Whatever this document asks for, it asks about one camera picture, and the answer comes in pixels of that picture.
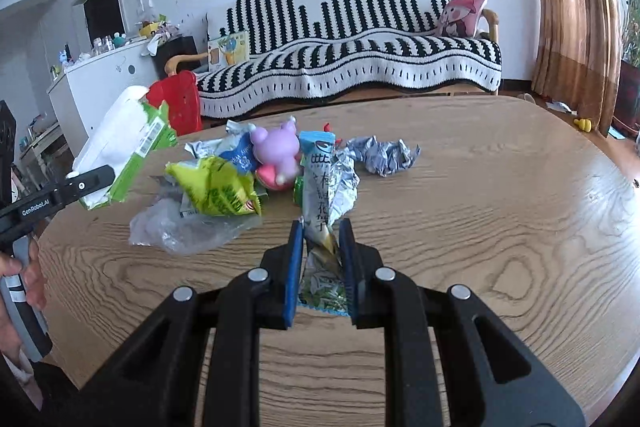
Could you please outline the person's left hand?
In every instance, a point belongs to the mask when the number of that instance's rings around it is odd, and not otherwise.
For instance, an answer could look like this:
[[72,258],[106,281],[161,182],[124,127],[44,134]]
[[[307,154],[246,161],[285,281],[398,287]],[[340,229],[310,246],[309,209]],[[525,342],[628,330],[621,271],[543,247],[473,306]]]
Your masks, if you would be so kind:
[[9,254],[1,254],[1,351],[17,357],[23,350],[39,362],[51,352],[52,340],[43,314],[46,306],[44,277],[35,239],[17,239]]

